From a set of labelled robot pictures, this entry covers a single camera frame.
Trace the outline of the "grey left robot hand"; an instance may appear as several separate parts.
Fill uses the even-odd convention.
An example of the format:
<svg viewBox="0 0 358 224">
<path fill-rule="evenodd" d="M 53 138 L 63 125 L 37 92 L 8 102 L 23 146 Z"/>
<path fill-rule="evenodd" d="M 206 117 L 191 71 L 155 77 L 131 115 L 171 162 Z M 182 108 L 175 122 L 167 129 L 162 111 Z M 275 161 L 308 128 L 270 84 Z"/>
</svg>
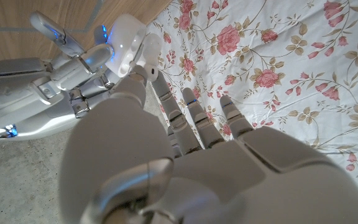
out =
<svg viewBox="0 0 358 224">
<path fill-rule="evenodd" d="M 358 223 L 358 186 L 334 162 L 270 127 L 254 129 L 227 96 L 226 141 L 190 91 L 202 135 L 169 110 L 168 136 L 144 111 L 134 67 L 73 129 L 59 180 L 63 223 Z"/>
</svg>

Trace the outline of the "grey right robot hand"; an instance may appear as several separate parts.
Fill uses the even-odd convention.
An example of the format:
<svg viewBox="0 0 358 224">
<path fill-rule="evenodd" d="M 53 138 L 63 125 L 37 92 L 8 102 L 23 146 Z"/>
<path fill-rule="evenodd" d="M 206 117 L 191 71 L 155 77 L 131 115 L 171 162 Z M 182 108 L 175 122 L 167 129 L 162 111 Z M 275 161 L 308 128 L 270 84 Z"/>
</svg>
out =
<svg viewBox="0 0 358 224">
<path fill-rule="evenodd" d="M 50 61 L 0 60 L 0 141 L 43 138 L 73 127 L 91 109 L 88 100 L 116 82 L 105 68 L 114 51 L 104 25 L 94 29 L 94 47 L 85 50 L 39 11 L 30 23 L 62 52 Z"/>
</svg>

